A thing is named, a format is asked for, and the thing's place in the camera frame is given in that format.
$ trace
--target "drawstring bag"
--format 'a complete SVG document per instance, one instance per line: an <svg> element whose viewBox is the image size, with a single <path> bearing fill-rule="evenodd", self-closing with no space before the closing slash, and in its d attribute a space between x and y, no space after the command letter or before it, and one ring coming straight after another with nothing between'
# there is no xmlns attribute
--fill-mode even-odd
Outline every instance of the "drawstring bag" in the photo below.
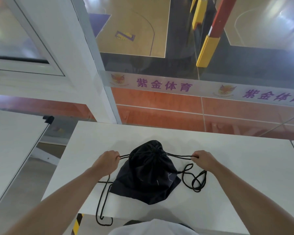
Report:
<svg viewBox="0 0 294 235"><path fill-rule="evenodd" d="M110 184L110 186L99 217L101 220L103 219L102 213L109 192L137 199L148 205L156 204L165 200L173 189L180 184L181 179L177 176L178 174L182 174L182 181L188 188L195 192L200 192L206 184L207 171L202 171L198 176L187 172L193 168L193 163L186 165L183 171L177 171L168 156L186 160L190 160L190 158L187 157L191 157L166 153L161 143L157 140L146 142L135 148L130 154L121 156L120 159L128 158L128 160L121 167L115 181L110 182L109 175L108 181L99 182L105 183L105 186L102 190L96 211L96 220L98 224L102 226L111 226L113 223L112 218L111 224L101 224L97 219L99 205L107 184ZM185 174L191 174L194 177L192 186L188 186L185 183ZM201 175L204 175L202 182L198 180L198 177ZM195 182L199 184L198 187L194 187Z"/></svg>

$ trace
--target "purple court line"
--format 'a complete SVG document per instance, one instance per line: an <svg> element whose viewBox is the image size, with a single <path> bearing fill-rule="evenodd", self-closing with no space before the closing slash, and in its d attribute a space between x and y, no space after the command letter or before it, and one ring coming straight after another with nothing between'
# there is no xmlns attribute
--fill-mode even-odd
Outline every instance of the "purple court line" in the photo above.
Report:
<svg viewBox="0 0 294 235"><path fill-rule="evenodd" d="M130 41L134 41L134 39L135 39L135 35L132 35L132 37L130 38L129 36L127 36L127 35L125 35L125 34L123 34L122 32L120 32L120 31L117 31L117 33L115 34L115 36L116 37L118 37L117 35L118 34L120 34L120 35L122 35L122 36L124 36L125 38L127 38L127 39L129 39Z"/></svg>

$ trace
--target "drawstring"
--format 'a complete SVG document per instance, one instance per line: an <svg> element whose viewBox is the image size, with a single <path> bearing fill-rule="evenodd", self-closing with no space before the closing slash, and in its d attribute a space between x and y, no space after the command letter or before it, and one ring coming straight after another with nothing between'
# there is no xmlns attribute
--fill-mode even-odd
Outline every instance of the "drawstring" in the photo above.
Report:
<svg viewBox="0 0 294 235"><path fill-rule="evenodd" d="M175 157L175 158L180 158L180 159L184 159L184 160L191 160L190 158L186 158L186 157L195 157L195 156L180 156L180 155L174 155L174 154L171 154L171 153L165 153L165 154L166 154L167 156L171 156L171 157ZM130 154L122 155L122 156L120 156L120 160L121 160L121 159L125 159L125 158L129 158L129 156L130 156ZM182 174L182 181L183 181L183 183L184 183L185 186L187 186L188 188L192 189L194 192L197 192L197 193L198 193L198 192L200 192L200 191L204 188L204 186L205 186L205 184L206 184L207 171L203 170L201 173L198 174L198 176L195 176L195 175L192 174L191 172L187 172L187 171L189 171L190 169L192 169L193 166L194 166L193 163L187 164L187 165L184 167L184 170L182 170L182 171L178 171L177 173L178 173L178 174ZM184 181L184 175L185 175L185 174L189 174L189 175L192 175L192 176L194 177L194 179L192 180L192 187L188 186L188 185L185 183L185 181ZM198 180L198 178L199 178L201 175L204 175L204 179L203 179L202 182L200 182L200 181ZM112 186L112 184L113 184L113 182L112 182L112 181L109 181L109 180L110 180L110 175L109 175L107 181L98 181L98 183L105 183L105 186L104 186L104 188L103 188L103 190L102 190L102 192L101 192L101 196L100 196L100 198L99 198L99 202L98 202L98 206L97 206L97 210L96 210L96 221L97 221L97 223L98 223L99 225L101 225L101 226L111 226L111 225L113 224L113 218L111 218L111 223L110 223L110 224L102 224L102 223L100 223L100 222L98 221L98 210L99 210L99 205L100 205L100 202L101 202L101 199L102 199L103 193L104 193L104 191L105 191L107 185L110 184L109 187L108 187L108 191L107 191L107 194L106 194L105 201L104 201L103 206L102 206L102 209L101 209L100 216L99 216L100 220L103 220L103 218L104 218L104 216L102 216L102 214L103 214L103 209L104 209L104 207L105 207L105 205L106 205L106 201L107 201L107 198L108 198L108 194L109 194L110 188L111 188L111 186ZM194 187L195 182L198 182L198 184L199 184L198 187Z"/></svg>

